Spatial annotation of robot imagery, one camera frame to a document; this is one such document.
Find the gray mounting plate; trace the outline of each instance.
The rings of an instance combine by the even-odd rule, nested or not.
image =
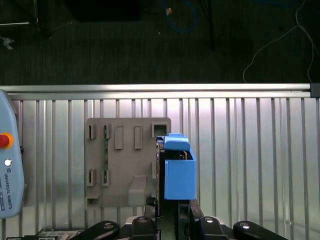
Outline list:
[[[156,190],[156,136],[170,132],[169,118],[88,119],[87,208],[143,207],[146,196],[153,196]]]

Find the blue plastic part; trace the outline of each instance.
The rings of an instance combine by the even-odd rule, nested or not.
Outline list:
[[[0,90],[0,134],[10,133],[14,139],[11,148],[0,148],[0,219],[17,215],[22,206],[25,181],[17,120],[7,94]],[[10,159],[11,166],[4,161]]]
[[[181,133],[170,133],[164,137],[164,149],[174,151],[190,151],[190,143],[187,137]]]
[[[164,199],[196,199],[196,158],[190,149],[188,138],[182,134],[171,133],[164,137],[164,149],[189,151],[192,156],[192,160],[165,160]]]

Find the green circuit board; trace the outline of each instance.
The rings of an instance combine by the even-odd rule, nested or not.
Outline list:
[[[107,126],[104,126],[104,182],[107,182],[107,171],[108,171],[108,138],[107,138]]]

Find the blue cable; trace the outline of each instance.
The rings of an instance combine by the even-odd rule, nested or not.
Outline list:
[[[267,5],[272,5],[272,6],[281,7],[281,8],[291,8],[297,5],[297,0],[294,0],[292,3],[275,2],[272,0],[253,0],[253,1],[258,4],[267,4]]]
[[[166,13],[166,19],[168,21],[168,24],[170,25],[170,27],[177,33],[180,33],[180,34],[185,34],[185,33],[189,33],[191,32],[193,29],[195,29],[196,25],[197,25],[197,21],[198,21],[198,17],[197,17],[197,12],[195,10],[195,8],[191,5],[190,2],[188,2],[188,0],[183,0],[183,2],[192,10],[193,12],[193,15],[194,15],[194,21],[193,21],[193,25],[187,29],[184,29],[184,30],[181,30],[179,28],[177,28],[176,26],[174,26],[174,24],[172,23],[172,20],[170,19],[169,15],[167,15]],[[163,8],[164,8],[164,11],[166,12],[166,9],[167,9],[167,3],[166,3],[166,0],[162,0],[162,5],[163,5]]]

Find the red emergency stop button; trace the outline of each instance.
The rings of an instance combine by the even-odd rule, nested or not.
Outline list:
[[[10,144],[10,138],[7,135],[0,135],[0,148],[6,148]]]

